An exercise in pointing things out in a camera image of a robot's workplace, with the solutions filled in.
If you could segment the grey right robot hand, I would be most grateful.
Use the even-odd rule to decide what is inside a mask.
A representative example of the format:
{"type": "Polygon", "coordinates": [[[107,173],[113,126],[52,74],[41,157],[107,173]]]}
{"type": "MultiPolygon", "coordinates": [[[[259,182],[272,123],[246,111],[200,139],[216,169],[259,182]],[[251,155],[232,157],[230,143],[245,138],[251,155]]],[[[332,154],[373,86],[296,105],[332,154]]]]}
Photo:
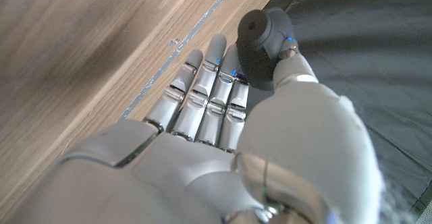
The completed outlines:
{"type": "Polygon", "coordinates": [[[280,8],[191,52],[141,121],[85,139],[11,223],[377,223],[383,178],[352,102],[280,8]]]}

